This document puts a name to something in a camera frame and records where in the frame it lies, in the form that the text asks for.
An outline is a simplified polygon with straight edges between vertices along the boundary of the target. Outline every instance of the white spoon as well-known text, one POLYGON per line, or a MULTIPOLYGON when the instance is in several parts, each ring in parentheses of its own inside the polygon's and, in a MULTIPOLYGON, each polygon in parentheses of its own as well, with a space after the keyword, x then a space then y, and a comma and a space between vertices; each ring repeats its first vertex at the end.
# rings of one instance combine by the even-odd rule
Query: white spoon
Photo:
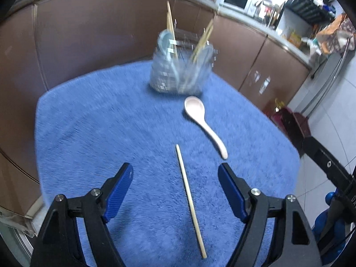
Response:
POLYGON ((205 108, 202 101, 195 97, 189 96, 184 101, 184 109, 186 113, 198 124, 200 125, 216 142, 219 147, 221 157, 223 159, 227 159, 227 149, 221 139, 217 136, 217 134, 209 127, 209 125, 205 122, 205 108))

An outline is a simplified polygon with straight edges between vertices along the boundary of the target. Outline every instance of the blue fuzzy mat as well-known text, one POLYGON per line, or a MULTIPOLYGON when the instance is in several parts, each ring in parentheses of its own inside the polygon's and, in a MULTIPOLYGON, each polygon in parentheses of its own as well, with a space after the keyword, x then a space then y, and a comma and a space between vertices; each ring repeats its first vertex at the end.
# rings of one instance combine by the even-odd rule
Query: blue fuzzy mat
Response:
MULTIPOLYGON (((151 62, 95 71, 45 93, 37 105, 36 155, 43 196, 82 196, 124 162, 135 173, 108 228, 127 267, 227 264, 243 230, 218 182, 223 162, 211 140, 184 116, 183 96, 148 86, 151 62), (175 144, 179 144, 208 258, 200 255, 175 144)), ((205 119, 227 147, 237 176, 265 194, 295 187, 297 150, 247 99, 213 74, 201 97, 205 119)), ((95 266, 78 222, 87 264, 95 266)), ((266 229, 257 266, 267 255, 266 229)))

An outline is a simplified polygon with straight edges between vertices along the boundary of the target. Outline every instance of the chopstick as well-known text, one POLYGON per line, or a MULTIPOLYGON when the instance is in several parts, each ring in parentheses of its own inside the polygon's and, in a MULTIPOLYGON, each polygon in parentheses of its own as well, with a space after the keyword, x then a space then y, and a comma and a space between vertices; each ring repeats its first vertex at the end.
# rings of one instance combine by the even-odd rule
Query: chopstick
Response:
MULTIPOLYGON (((167 29, 173 34, 173 40, 176 40, 176 36, 174 34, 174 26, 173 26, 173 19, 172 19, 172 12, 170 11, 170 2, 167 1, 167 29)), ((173 49, 174 49, 174 55, 177 58, 178 54, 177 54, 177 47, 175 45, 173 45, 173 49)))
POLYGON ((208 26, 205 28, 205 32, 204 34, 202 35, 202 37, 200 38, 197 46, 195 47, 194 51, 193 51, 193 54, 192 56, 190 57, 190 59, 193 61, 193 62, 196 62, 196 58, 199 54, 199 52, 202 50, 202 48, 204 47, 204 45, 206 44, 206 42, 208 41, 211 33, 212 33, 212 30, 214 28, 213 26, 213 22, 214 22, 214 19, 211 19, 208 26))
POLYGON ((190 213, 191 213, 192 219, 193 219, 193 224, 194 224, 194 228, 195 228, 196 237, 197 237, 198 242, 199 242, 199 247, 200 247, 200 251, 202 253, 202 257, 203 257, 203 259, 205 259, 205 258, 207 258, 207 255, 206 255, 206 252, 205 252, 204 243, 202 241, 202 235, 200 233, 198 220, 196 219, 196 215, 195 215, 192 194, 190 193, 190 188, 189 188, 189 184, 188 184, 188 178, 186 177, 186 169, 184 168, 182 154, 180 153, 180 148, 179 148, 179 145, 177 145, 177 144, 176 144, 176 151, 177 151, 180 170, 181 170, 182 176, 183 176, 184 187, 186 188, 186 196, 188 197, 188 204, 189 204, 190 213))

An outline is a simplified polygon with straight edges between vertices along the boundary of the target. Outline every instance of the mesh utensil basket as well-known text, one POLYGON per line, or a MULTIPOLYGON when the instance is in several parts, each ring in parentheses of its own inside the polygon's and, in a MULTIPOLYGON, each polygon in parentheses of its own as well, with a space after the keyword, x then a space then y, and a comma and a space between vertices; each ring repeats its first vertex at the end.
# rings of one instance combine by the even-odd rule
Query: mesh utensil basket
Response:
POLYGON ((153 55, 150 85, 161 93, 200 94, 211 73, 217 51, 207 41, 193 60, 191 56, 200 37, 175 29, 175 40, 166 39, 164 43, 164 35, 168 32, 165 31, 159 35, 153 55))

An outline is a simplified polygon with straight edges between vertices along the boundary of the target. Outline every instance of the brown cabinet door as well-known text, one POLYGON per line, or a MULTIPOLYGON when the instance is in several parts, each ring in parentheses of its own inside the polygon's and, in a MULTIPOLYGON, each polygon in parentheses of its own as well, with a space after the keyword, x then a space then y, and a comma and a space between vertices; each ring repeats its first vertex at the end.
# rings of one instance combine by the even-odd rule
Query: brown cabinet door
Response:
POLYGON ((167 26, 167 0, 42 0, 36 21, 38 55, 52 88, 152 55, 167 26))
POLYGON ((0 190, 0 206, 21 216, 41 196, 40 185, 1 154, 0 190))
POLYGON ((207 10, 204 8, 200 8, 198 17, 196 18, 196 23, 194 26, 194 33, 198 35, 202 35, 204 33, 204 28, 206 28, 211 19, 215 16, 215 12, 213 10, 207 10))
POLYGON ((184 0, 175 0, 172 10, 173 23, 177 22, 177 28, 189 32, 194 31, 196 18, 199 14, 199 6, 184 0))
POLYGON ((240 92, 260 110, 275 98, 287 105, 308 73, 307 67, 267 38, 240 92))
POLYGON ((217 16, 210 41, 218 55, 213 71, 239 90, 255 61, 266 35, 234 20, 217 16))
POLYGON ((34 6, 0 26, 0 148, 38 180, 34 153, 37 100, 45 93, 33 30, 34 6))

